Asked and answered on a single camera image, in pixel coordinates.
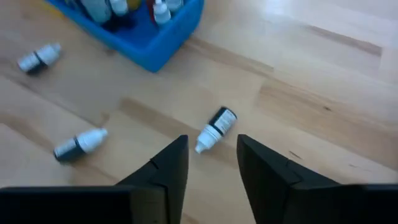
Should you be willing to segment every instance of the white bottle tip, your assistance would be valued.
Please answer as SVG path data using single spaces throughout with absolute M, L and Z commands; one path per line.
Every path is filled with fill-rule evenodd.
M 201 154 L 201 152 L 203 152 L 206 149 L 207 149 L 207 147 L 204 144 L 202 144 L 201 142 L 198 142 L 197 146 L 195 147 L 195 151 L 199 154 Z
M 101 128 L 101 129 L 99 129 L 98 131 L 101 133 L 101 135 L 102 135 L 103 138 L 105 138 L 106 136 L 108 136 L 108 131 L 107 131 L 106 129 Z
M 59 53 L 61 51 L 60 43 L 55 43 L 55 44 L 52 44 L 51 46 L 54 49 L 54 51 L 56 51 L 56 53 Z

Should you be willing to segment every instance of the bottle label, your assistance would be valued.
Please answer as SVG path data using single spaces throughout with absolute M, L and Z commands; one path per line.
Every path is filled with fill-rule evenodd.
M 88 14 L 99 24 L 108 21 L 112 16 L 112 11 L 106 0 L 81 0 Z
M 55 156 L 60 157 L 76 147 L 75 139 L 70 139 L 54 150 Z
M 40 60 L 35 53 L 31 53 L 18 61 L 18 65 L 22 71 L 28 72 L 40 64 Z
M 223 134 L 225 134 L 235 123 L 235 121 L 235 115 L 230 110 L 225 110 L 224 113 L 214 123 L 214 126 L 216 126 L 220 131 L 223 132 Z

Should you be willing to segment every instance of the blue plastic tray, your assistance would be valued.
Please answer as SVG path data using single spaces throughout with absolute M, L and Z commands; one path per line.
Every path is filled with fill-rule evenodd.
M 204 0 L 185 0 L 172 20 L 158 28 L 150 19 L 145 0 L 140 8 L 130 12 L 135 26 L 110 33 L 69 8 L 64 0 L 47 0 L 84 30 L 121 52 L 146 70 L 157 72 L 189 38 L 200 21 Z

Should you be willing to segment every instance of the wooden floor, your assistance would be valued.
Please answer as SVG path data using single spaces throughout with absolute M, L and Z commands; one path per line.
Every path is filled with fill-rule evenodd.
M 207 1 L 199 28 L 157 74 L 40 1 L 0 3 L 0 186 L 109 185 L 180 134 L 190 138 L 182 223 L 254 223 L 239 176 L 244 133 L 341 183 L 398 181 L 398 1 Z M 16 60 L 64 54 L 38 78 Z M 195 154 L 221 106 L 236 126 Z M 103 147 L 73 166 L 55 145 L 93 127 Z

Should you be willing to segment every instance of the paint bottle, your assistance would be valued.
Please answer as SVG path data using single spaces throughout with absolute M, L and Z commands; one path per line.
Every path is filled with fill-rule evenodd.
M 177 12 L 184 5 L 183 0 L 166 0 L 166 5 L 170 12 Z
M 129 6 L 126 0 L 109 0 L 112 11 L 117 16 L 125 16 L 129 12 Z
M 59 162 L 72 162 L 79 157 L 95 151 L 106 139 L 108 132 L 104 128 L 93 129 L 69 139 L 54 149 L 54 156 Z
M 80 10 L 94 22 L 102 25 L 111 19 L 112 11 L 108 0 L 75 0 Z
M 48 44 L 19 59 L 18 66 L 28 75 L 36 75 L 53 64 L 59 58 L 60 52 L 59 43 Z
M 154 4 L 154 17 L 159 26 L 166 24 L 172 18 L 170 10 L 162 0 L 156 0 Z
M 235 113 L 222 106 L 198 136 L 196 152 L 200 154 L 204 150 L 211 149 L 228 132 L 237 119 Z

